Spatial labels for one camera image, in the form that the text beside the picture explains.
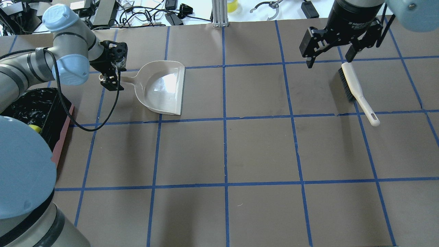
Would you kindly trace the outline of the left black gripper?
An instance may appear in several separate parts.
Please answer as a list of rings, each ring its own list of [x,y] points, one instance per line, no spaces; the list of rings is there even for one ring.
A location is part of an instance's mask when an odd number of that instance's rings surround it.
[[[103,52],[91,61],[90,65],[100,72],[101,86],[108,91],[123,91],[119,77],[121,72],[127,70],[127,43],[104,40],[99,42],[99,45],[103,47]]]

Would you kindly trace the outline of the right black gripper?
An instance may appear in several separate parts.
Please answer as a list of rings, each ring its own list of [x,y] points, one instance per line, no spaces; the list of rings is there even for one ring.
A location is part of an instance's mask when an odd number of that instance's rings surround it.
[[[333,47],[350,44],[347,62],[366,48],[379,47],[386,35],[383,19],[377,15],[384,0],[335,0],[324,29],[309,27],[299,46],[306,65],[312,68],[316,58]]]

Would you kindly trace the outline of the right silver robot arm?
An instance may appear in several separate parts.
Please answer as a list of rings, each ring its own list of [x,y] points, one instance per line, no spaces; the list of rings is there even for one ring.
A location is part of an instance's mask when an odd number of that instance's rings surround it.
[[[350,45],[345,59],[353,61],[366,48],[379,47],[394,19],[413,32],[438,28],[437,0],[336,0],[324,29],[309,27],[299,46],[311,68],[321,53]]]

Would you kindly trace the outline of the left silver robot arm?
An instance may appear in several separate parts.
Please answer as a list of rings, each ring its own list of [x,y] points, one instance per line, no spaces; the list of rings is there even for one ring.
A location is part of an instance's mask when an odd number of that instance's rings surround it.
[[[123,90],[128,48],[100,41],[65,4],[47,8],[42,22],[53,34],[53,47],[1,56],[1,246],[89,247],[53,202],[53,149],[73,120],[61,85],[85,83],[92,67],[105,89]]]

